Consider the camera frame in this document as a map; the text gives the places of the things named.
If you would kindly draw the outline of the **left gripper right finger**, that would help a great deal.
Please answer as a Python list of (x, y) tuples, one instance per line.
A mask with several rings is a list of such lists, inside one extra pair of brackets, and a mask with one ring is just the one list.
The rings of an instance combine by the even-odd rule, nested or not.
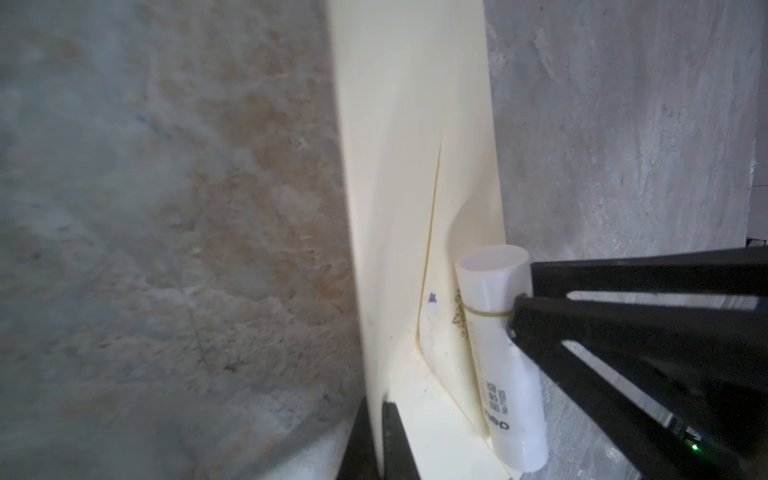
[(420, 480), (397, 405), (382, 405), (383, 457), (385, 480)]

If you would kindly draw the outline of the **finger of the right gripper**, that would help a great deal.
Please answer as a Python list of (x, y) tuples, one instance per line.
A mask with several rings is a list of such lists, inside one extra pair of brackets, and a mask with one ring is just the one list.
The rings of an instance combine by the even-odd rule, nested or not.
[(571, 292), (711, 294), (765, 297), (767, 248), (742, 247), (656, 257), (535, 262), (533, 294)]
[[(513, 342), (648, 479), (767, 475), (767, 315), (519, 297)], [(576, 343), (705, 442), (695, 452), (575, 355)]]

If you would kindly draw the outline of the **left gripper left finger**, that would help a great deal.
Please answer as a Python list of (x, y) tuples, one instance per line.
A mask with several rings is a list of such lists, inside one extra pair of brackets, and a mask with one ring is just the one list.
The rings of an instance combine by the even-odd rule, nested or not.
[(336, 479), (379, 479), (374, 437), (366, 398), (362, 399), (357, 410)]

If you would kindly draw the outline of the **white glue stick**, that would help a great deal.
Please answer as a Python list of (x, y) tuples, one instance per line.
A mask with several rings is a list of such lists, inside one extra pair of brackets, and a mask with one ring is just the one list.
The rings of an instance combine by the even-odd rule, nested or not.
[(548, 461), (538, 366), (507, 333), (515, 300), (532, 294), (531, 257), (514, 245), (494, 245), (456, 261), (473, 364), (497, 457), (519, 472)]

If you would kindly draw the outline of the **yellow manila envelope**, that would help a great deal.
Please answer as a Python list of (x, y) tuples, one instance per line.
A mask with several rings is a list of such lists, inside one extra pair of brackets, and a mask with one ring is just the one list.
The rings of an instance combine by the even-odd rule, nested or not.
[(479, 1), (331, 1), (369, 418), (424, 479), (512, 479), (493, 451), (454, 264), (506, 240)]

